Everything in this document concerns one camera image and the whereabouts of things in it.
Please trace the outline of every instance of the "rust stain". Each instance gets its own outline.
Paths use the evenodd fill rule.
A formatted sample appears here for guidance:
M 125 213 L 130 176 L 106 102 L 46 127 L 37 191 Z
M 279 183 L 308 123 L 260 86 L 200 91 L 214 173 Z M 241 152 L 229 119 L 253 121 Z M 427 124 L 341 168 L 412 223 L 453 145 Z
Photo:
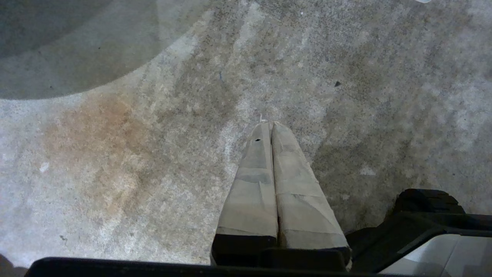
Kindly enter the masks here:
M 73 178 L 88 217 L 117 217 L 139 198 L 140 173 L 152 163 L 150 130 L 115 94 L 91 95 L 77 109 L 65 110 L 46 126 L 43 146 L 55 168 Z

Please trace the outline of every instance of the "concrete floor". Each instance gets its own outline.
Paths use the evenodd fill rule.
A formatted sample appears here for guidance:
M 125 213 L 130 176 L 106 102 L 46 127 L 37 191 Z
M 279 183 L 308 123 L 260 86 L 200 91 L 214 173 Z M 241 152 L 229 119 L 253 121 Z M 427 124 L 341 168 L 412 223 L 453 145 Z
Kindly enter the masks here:
M 0 18 L 14 267 L 208 263 L 260 118 L 292 128 L 346 232 L 409 187 L 492 214 L 488 0 L 13 1 Z

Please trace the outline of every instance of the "speck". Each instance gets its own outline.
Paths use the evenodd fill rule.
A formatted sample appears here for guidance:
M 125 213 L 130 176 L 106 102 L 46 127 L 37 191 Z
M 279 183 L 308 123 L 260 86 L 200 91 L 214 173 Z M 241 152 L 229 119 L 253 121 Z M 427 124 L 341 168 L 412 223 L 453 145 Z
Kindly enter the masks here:
M 45 171 L 48 170 L 49 167 L 50 167 L 50 163 L 44 162 L 44 163 L 41 164 L 41 167 L 39 168 L 39 171 L 41 173 L 44 173 Z

